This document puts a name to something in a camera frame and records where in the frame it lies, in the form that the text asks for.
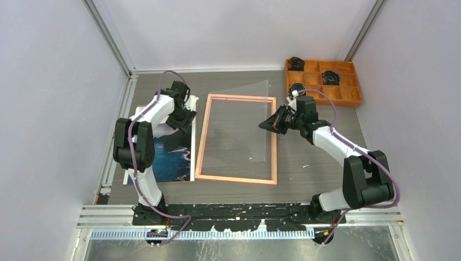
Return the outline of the pink wooden picture frame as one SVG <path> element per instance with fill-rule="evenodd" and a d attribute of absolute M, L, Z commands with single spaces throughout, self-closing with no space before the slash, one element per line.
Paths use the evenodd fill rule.
<path fill-rule="evenodd" d="M 277 138 L 258 127 L 276 111 L 274 97 L 209 94 L 196 179 L 277 184 Z"/>

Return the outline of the clear plastic sheet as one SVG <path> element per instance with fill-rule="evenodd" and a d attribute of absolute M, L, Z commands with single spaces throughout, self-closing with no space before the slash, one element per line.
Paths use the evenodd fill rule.
<path fill-rule="evenodd" d="M 212 91 L 202 167 L 265 161 L 267 135 L 258 125 L 267 118 L 269 81 Z"/>

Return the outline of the mountain landscape photo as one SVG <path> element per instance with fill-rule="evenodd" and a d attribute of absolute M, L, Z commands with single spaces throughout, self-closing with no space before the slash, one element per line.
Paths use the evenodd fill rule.
<path fill-rule="evenodd" d="M 158 183 L 195 180 L 196 119 L 185 130 L 174 130 L 163 119 L 153 130 L 153 173 Z"/>

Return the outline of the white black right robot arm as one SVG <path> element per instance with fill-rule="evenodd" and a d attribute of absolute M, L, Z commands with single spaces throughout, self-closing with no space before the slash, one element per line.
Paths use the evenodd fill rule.
<path fill-rule="evenodd" d="M 357 146 L 319 119 L 313 97 L 301 96 L 280 106 L 259 128 L 277 134 L 299 131 L 343 167 L 341 188 L 313 196 L 308 211 L 315 222 L 326 222 L 338 210 L 383 208 L 383 202 L 392 206 L 399 202 L 400 190 L 390 176 L 386 155 Z"/>

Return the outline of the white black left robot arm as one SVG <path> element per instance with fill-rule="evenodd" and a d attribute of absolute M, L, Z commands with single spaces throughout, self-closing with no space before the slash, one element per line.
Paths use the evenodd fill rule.
<path fill-rule="evenodd" d="M 152 167 L 153 130 L 165 122 L 176 131 L 186 132 L 196 117 L 197 100 L 186 83 L 174 81 L 170 88 L 159 90 L 142 111 L 130 118 L 119 118 L 115 123 L 113 159 L 130 171 L 138 207 L 154 225 L 161 225 L 169 215 Z"/>

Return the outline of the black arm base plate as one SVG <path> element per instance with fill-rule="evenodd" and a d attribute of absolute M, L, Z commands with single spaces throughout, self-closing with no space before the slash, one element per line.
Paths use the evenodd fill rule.
<path fill-rule="evenodd" d="M 269 232 L 302 231 L 310 224 L 330 227 L 338 222 L 340 210 L 316 213 L 301 203 L 244 203 L 244 204 L 169 204 L 160 207 L 164 215 L 150 207 L 137 204 L 131 207 L 135 226 L 167 226 L 174 231 L 218 232 L 255 231 L 265 225 Z"/>

